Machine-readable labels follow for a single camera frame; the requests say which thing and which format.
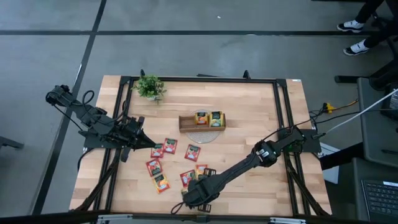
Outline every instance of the potted plant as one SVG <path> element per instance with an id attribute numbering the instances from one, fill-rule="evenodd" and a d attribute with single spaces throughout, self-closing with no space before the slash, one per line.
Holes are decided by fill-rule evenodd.
<path id="1" fill-rule="evenodd" d="M 133 87 L 137 89 L 139 96 L 146 97 L 149 101 L 159 101 L 160 96 L 166 92 L 164 82 L 160 81 L 155 75 L 141 75 L 138 84 Z"/>

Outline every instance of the wooden box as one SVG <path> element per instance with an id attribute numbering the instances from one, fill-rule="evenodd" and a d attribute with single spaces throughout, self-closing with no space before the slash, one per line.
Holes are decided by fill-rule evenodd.
<path id="1" fill-rule="evenodd" d="M 178 125 L 181 133 L 200 132 L 200 131 L 224 131 L 226 127 L 225 114 L 223 113 L 222 127 L 210 127 L 210 122 L 208 123 L 209 125 L 196 125 L 195 115 L 178 117 Z"/>

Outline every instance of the concrete floor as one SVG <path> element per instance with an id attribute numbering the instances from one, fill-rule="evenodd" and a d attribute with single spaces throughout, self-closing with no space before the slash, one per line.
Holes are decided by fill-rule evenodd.
<path id="1" fill-rule="evenodd" d="M 100 2 L 3 0 L 0 30 L 91 30 Z M 108 0 L 99 29 L 334 31 L 337 23 L 353 19 L 361 5 L 309 0 Z M 386 6 L 378 13 L 390 16 Z M 341 106 L 358 95 L 356 85 L 336 84 L 335 75 L 370 75 L 392 59 L 385 44 L 357 57 L 343 55 L 343 48 L 361 39 L 97 36 L 79 97 L 86 90 L 97 93 L 103 75 L 138 75 L 141 68 L 159 76 L 241 77 L 249 70 L 252 77 L 302 79 L 309 110 L 319 109 L 323 102 Z M 0 151 L 0 217 L 30 213 L 61 118 L 44 97 L 54 85 L 73 86 L 87 41 L 87 35 L 0 35 L 0 136 L 25 143 L 22 151 L 8 147 Z M 353 106 L 336 114 L 356 110 Z M 319 128 L 325 131 L 342 120 Z M 356 144 L 361 141 L 359 125 L 359 120 L 353 121 L 322 141 L 337 148 Z M 77 128 L 69 125 L 44 213 L 68 210 L 82 145 Z"/>

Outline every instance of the white sneaker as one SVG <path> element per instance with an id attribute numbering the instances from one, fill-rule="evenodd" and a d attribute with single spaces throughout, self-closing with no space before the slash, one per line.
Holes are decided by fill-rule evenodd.
<path id="1" fill-rule="evenodd" d="M 348 21 L 342 24 L 337 25 L 337 29 L 343 32 L 354 32 L 354 33 L 359 33 L 363 29 L 362 23 L 358 23 L 355 20 L 353 21 Z"/>
<path id="2" fill-rule="evenodd" d="M 344 54 L 348 56 L 365 54 L 366 52 L 368 52 L 369 48 L 365 47 L 364 42 L 365 40 L 362 40 L 361 42 L 354 44 L 351 47 L 347 47 L 343 50 Z"/>

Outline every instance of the wooden tabletop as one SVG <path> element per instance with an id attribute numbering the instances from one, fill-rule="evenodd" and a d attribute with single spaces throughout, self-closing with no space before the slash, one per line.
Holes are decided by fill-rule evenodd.
<path id="1" fill-rule="evenodd" d="M 96 105 L 108 114 L 113 113 L 119 80 L 120 76 L 103 78 Z M 301 81 L 287 80 L 287 84 L 295 123 L 308 120 Z M 271 84 L 165 82 L 165 87 L 167 93 L 158 105 L 141 98 L 134 90 L 129 116 L 144 116 L 144 131 L 155 142 L 164 142 L 165 138 L 178 139 L 176 153 L 165 154 L 160 159 L 171 188 L 157 193 L 146 168 L 146 162 L 151 160 L 150 149 L 131 151 L 127 162 L 119 164 L 113 212 L 170 213 L 172 207 L 182 201 L 181 173 L 194 169 L 195 164 L 208 164 L 221 173 L 244 159 L 256 142 L 278 128 Z M 287 124 L 283 93 L 281 89 L 279 92 Z M 178 116 L 189 115 L 196 110 L 223 111 L 228 120 L 227 128 L 210 143 L 193 142 L 185 133 L 178 131 Z M 311 124 L 308 122 L 299 127 L 311 128 Z M 201 147 L 197 162 L 184 159 L 189 144 Z M 95 149 L 83 158 L 70 208 L 79 206 L 98 182 L 103 155 L 104 149 Z M 306 186 L 323 209 L 331 213 L 319 161 L 310 153 L 302 153 L 301 159 Z M 106 185 L 100 208 L 104 208 L 107 191 Z M 297 186 L 296 195 L 299 211 L 303 213 Z M 234 179 L 211 204 L 213 215 L 292 215 L 283 157 L 280 156 L 270 168 L 257 167 Z M 200 212 L 187 207 L 179 211 L 179 214 L 192 213 Z"/>

